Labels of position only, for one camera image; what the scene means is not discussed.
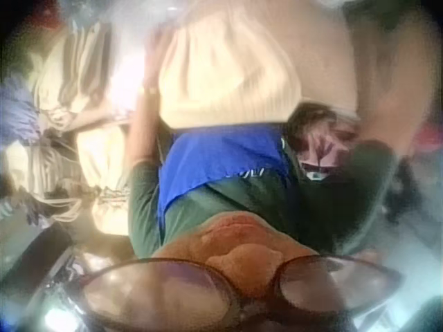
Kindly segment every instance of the skin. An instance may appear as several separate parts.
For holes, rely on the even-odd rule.
[[[401,157],[407,154],[430,108],[440,54],[433,31],[420,15],[406,17],[397,34],[391,87],[380,91],[373,108],[362,115],[359,140],[383,142]],[[149,42],[145,91],[158,91],[159,69],[171,36],[163,31]],[[144,160],[159,163],[155,142],[160,106],[158,93],[141,94],[128,140],[132,165]],[[243,294],[260,297],[280,264],[315,254],[266,226],[260,217],[238,212],[213,217],[166,244],[154,256],[208,264],[223,272]]]

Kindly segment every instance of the eyeglass frame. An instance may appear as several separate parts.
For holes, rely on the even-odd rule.
[[[356,308],[351,309],[343,309],[339,311],[309,311],[307,309],[298,308],[296,305],[292,304],[288,299],[284,297],[281,290],[280,279],[282,273],[285,271],[288,265],[293,264],[294,262],[302,262],[309,263],[309,261],[314,261],[318,259],[342,259],[345,261],[352,261],[354,263],[363,264],[367,267],[374,268],[379,272],[387,275],[390,280],[393,281],[395,285],[387,292],[382,299],[379,301],[372,301],[368,304],[357,306]],[[296,324],[303,325],[312,325],[315,326],[327,326],[329,331],[335,331],[334,327],[340,328],[343,324],[349,324],[350,319],[355,317],[358,314],[362,314],[364,312],[371,311],[372,309],[383,304],[389,297],[391,297],[396,290],[401,286],[403,277],[396,270],[386,268],[385,266],[373,264],[361,259],[357,259],[347,255],[309,255],[297,257],[295,259],[291,259],[289,261],[281,263],[277,269],[275,270],[274,276],[271,282],[268,285],[268,289],[266,294],[261,298],[247,297],[242,294],[242,291],[233,284],[233,282],[223,274],[222,271],[213,268],[212,266],[208,266],[204,263],[199,263],[195,261],[190,261],[188,259],[175,259],[175,258],[146,258],[146,259],[137,259],[133,261],[122,262],[120,264],[110,266],[99,270],[91,275],[86,275],[80,279],[73,280],[69,284],[66,285],[66,293],[69,296],[71,302],[75,304],[77,311],[80,312],[80,315],[85,318],[87,321],[92,322],[93,324],[101,324],[107,328],[115,329],[119,331],[131,331],[131,332],[141,332],[141,331],[149,331],[149,332],[167,332],[169,330],[152,330],[152,329],[140,329],[133,326],[128,326],[125,323],[117,322],[117,320],[113,320],[110,317],[106,317],[101,315],[87,304],[87,300],[84,296],[84,287],[90,284],[93,280],[103,276],[108,273],[110,270],[117,270],[119,268],[136,265],[136,264],[148,264],[148,263],[156,263],[156,262],[176,262],[179,264],[188,264],[190,266],[198,267],[204,271],[206,271],[212,278],[217,278],[225,283],[225,289],[230,303],[229,309],[227,310],[225,316],[214,323],[211,326],[206,326],[197,330],[186,330],[186,332],[210,332],[210,331],[236,331],[239,327],[244,324],[250,324],[257,322],[261,319],[269,319],[274,322],[284,324],[285,326],[295,326]],[[242,311],[244,311],[249,306],[263,306],[265,310],[260,310],[256,313],[250,314],[248,317],[242,317]]]

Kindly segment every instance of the green clothing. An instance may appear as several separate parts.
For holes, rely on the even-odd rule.
[[[379,142],[361,143],[340,172],[315,183],[302,174],[293,152],[285,152],[294,165],[291,178],[266,170],[261,177],[207,183],[178,198],[165,214],[164,243],[220,212],[241,210],[321,253],[351,251],[371,225],[395,170],[395,155]],[[146,258],[162,245],[158,169],[140,163],[131,182],[129,237],[136,255]]]

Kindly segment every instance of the nose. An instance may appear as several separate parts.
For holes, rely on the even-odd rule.
[[[258,298],[266,293],[283,254],[259,244],[243,244],[222,256],[212,256],[206,264],[221,271],[241,292]]]

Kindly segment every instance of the eyeglasses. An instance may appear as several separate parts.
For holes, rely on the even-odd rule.
[[[319,255],[282,264],[262,299],[246,298],[210,266],[178,259],[112,266],[67,291],[88,320],[119,331],[238,331],[258,318],[349,331],[345,322],[382,304],[400,284],[397,271]]]

